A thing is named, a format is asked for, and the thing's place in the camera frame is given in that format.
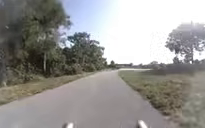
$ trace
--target vegetation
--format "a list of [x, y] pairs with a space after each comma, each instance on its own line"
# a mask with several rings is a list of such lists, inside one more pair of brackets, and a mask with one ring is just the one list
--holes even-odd
[[166, 42], [166, 47], [175, 52], [175, 63], [179, 63], [177, 55], [184, 57], [185, 63], [194, 63], [195, 51], [205, 50], [205, 25], [200, 23], [181, 24], [174, 29]]
[[57, 0], [1, 0], [0, 86], [103, 69], [104, 48], [86, 32], [67, 37], [70, 27]]
[[121, 71], [120, 77], [166, 116], [175, 116], [184, 105], [190, 87], [186, 75], [154, 75], [151, 72]]
[[90, 75], [91, 73], [62, 76], [56, 78], [43, 79], [37, 82], [30, 82], [27, 84], [19, 84], [10, 87], [0, 88], [0, 105], [9, 103], [11, 101], [31, 96], [42, 91], [59, 87], [68, 82]]

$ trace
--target blue sky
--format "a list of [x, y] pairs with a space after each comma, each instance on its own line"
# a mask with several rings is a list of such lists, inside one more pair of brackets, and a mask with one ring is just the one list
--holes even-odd
[[182, 22], [205, 23], [205, 0], [63, 0], [63, 5], [73, 22], [68, 34], [90, 33], [105, 47], [107, 60], [117, 63], [172, 62], [174, 55], [164, 47], [169, 32]]

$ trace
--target road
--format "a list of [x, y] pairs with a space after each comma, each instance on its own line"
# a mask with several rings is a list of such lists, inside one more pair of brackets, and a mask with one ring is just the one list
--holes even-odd
[[118, 76], [105, 71], [0, 107], [0, 128], [152, 128], [169, 123]]

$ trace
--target green grass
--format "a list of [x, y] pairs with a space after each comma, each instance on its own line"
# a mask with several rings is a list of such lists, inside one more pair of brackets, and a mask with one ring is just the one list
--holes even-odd
[[68, 82], [77, 80], [79, 78], [88, 76], [92, 73], [85, 73], [79, 75], [62, 76], [57, 78], [44, 79], [38, 82], [30, 82], [27, 84], [20, 84], [9, 87], [0, 88], [0, 105], [18, 100], [27, 96], [31, 96], [48, 89], [53, 89], [64, 85]]
[[191, 78], [189, 97], [182, 108], [183, 128], [205, 128], [205, 72]]
[[189, 89], [186, 75], [153, 75], [139, 71], [121, 71], [120, 77], [166, 116], [181, 111]]
[[205, 71], [190, 76], [138, 71], [121, 71], [119, 75], [180, 128], [205, 128]]

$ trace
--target tree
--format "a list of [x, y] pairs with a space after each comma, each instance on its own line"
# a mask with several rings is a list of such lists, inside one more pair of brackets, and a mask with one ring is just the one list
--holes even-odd
[[166, 47], [176, 55], [184, 56], [184, 62], [194, 63], [194, 53], [205, 50], [205, 25], [185, 23], [174, 29], [166, 41]]
[[71, 48], [65, 48], [64, 53], [69, 64], [80, 64], [84, 71], [94, 71], [104, 68], [104, 48], [100, 42], [90, 39], [90, 34], [78, 32], [68, 36]]
[[110, 65], [109, 65], [110, 68], [116, 68], [116, 64], [115, 62], [112, 60]]

